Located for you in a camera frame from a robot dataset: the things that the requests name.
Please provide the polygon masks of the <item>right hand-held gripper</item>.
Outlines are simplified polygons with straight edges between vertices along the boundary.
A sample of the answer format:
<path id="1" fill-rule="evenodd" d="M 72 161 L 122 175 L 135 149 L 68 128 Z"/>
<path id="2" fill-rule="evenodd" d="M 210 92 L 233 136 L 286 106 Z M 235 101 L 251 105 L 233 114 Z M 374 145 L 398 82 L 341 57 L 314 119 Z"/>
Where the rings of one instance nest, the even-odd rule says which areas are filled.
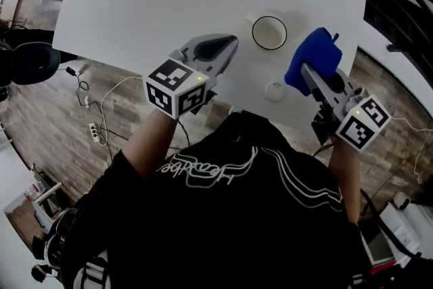
<path id="1" fill-rule="evenodd" d="M 379 99 L 355 87 L 340 69 L 325 78 L 303 63 L 300 73 L 301 93 L 311 93 L 320 104 L 311 125 L 321 144 L 336 136 L 362 152 L 390 122 Z"/>

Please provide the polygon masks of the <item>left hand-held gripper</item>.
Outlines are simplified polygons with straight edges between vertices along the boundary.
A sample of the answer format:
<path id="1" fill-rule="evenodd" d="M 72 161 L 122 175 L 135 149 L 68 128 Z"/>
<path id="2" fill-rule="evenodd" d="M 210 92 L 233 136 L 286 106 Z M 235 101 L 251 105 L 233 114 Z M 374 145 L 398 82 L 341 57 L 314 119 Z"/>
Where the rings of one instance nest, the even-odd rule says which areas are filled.
<path id="1" fill-rule="evenodd" d="M 237 37 L 229 34 L 192 38 L 145 78 L 147 100 L 173 119 L 203 105 L 238 44 Z"/>

